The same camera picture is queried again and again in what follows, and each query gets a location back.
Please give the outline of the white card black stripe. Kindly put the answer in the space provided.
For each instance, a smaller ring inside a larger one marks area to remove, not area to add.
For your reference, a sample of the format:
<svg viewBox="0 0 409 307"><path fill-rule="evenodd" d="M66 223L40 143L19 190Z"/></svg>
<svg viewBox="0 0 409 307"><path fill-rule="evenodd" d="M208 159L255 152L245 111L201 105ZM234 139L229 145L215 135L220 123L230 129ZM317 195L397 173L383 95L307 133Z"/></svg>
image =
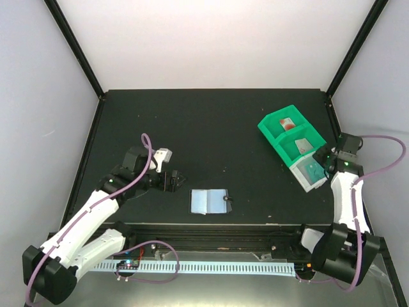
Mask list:
<svg viewBox="0 0 409 307"><path fill-rule="evenodd" d="M312 144L306 138L295 140L295 144L301 155L313 149Z"/></svg>

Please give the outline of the black card holder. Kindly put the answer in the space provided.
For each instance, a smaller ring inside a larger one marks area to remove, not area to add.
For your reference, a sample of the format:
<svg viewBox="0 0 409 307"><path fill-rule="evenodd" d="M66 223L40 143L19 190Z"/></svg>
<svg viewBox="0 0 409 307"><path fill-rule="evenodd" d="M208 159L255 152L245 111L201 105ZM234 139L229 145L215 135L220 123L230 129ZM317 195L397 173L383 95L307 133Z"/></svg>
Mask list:
<svg viewBox="0 0 409 307"><path fill-rule="evenodd" d="M191 214L228 214L232 211L233 198L227 189L193 189L190 191Z"/></svg>

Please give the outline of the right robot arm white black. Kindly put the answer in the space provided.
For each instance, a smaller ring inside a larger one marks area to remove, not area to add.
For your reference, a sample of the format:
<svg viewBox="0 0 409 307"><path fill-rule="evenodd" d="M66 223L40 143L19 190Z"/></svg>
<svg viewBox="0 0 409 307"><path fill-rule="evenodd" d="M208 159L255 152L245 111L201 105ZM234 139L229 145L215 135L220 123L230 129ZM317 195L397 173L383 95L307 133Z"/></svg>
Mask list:
<svg viewBox="0 0 409 307"><path fill-rule="evenodd" d="M364 170L357 162L363 143L362 136L342 132L331 146L317 132L303 129L283 133L273 145L305 191L329 181L333 194L334 219L326 229L303 224L285 242L287 250L272 244L272 257L294 262L299 278L311 281L320 272L355 287L380 250L364 212Z"/></svg>

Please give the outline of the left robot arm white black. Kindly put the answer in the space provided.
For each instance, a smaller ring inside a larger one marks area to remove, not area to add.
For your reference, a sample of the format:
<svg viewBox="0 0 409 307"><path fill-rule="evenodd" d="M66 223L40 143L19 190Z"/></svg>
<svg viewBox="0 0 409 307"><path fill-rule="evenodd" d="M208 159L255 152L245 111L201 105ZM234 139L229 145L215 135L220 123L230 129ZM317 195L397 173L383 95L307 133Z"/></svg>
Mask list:
<svg viewBox="0 0 409 307"><path fill-rule="evenodd" d="M110 256L131 255L137 244L134 231L120 221L95 240L90 237L138 190L175 192L185 181L179 171L162 168L171 159L167 148L132 147L122 164L103 177L88 201L53 237L39 248L29 246L22 255L26 304L33 306L31 293L60 304L73 292L77 282L94 266Z"/></svg>

